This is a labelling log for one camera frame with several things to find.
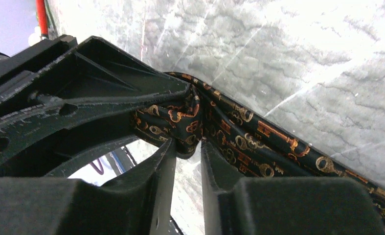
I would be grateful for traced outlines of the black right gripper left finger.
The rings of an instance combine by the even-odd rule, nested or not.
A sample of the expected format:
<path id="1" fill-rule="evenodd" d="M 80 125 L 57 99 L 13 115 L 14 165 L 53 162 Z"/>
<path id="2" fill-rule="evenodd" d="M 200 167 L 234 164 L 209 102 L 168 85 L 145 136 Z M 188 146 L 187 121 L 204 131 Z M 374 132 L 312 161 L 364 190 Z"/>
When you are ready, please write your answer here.
<path id="1" fill-rule="evenodd" d="M 0 178 L 0 235 L 166 235 L 176 148 L 95 186 L 80 179 Z"/>

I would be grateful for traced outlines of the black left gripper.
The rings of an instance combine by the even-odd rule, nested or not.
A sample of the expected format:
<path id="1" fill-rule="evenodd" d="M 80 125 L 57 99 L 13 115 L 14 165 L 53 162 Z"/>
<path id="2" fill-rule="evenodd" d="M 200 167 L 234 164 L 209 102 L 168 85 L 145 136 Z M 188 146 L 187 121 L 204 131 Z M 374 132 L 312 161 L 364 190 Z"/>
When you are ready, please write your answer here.
<path id="1" fill-rule="evenodd" d="M 128 113 L 189 84 L 103 38 L 62 35 L 0 60 L 0 175 L 123 136 Z"/>

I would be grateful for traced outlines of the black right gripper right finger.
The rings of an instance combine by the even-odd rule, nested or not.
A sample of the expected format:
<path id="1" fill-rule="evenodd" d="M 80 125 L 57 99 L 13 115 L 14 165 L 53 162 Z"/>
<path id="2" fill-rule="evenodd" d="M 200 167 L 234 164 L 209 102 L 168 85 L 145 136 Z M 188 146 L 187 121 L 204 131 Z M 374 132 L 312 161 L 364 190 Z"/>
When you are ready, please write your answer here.
<path id="1" fill-rule="evenodd" d="M 201 146 L 207 235 L 383 235 L 357 182 L 336 177 L 246 177 L 209 141 Z"/>

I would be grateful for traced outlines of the black orange key-pattern tie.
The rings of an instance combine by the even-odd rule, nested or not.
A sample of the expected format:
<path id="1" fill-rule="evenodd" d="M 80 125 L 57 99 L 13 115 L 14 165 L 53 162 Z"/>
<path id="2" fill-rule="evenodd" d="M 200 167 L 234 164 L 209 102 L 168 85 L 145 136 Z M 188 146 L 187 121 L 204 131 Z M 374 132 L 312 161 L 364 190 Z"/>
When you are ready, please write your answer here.
<path id="1" fill-rule="evenodd" d="M 186 157 L 193 155 L 199 141 L 209 140 L 246 176 L 351 178 L 368 191 L 385 225 L 384 189 L 198 78 L 169 75 L 190 83 L 190 89 L 184 98 L 134 111 L 132 125 L 141 139 L 155 146 L 174 139 L 177 151 Z"/>

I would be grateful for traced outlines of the red handled wrench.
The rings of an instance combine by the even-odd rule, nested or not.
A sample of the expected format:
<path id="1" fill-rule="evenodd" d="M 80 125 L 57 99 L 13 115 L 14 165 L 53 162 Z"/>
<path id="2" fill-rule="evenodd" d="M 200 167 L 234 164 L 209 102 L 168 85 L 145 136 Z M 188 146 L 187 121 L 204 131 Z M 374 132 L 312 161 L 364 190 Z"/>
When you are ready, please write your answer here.
<path id="1" fill-rule="evenodd" d="M 48 19 L 45 0 L 35 0 L 38 23 L 41 31 L 41 39 L 49 39 Z"/>

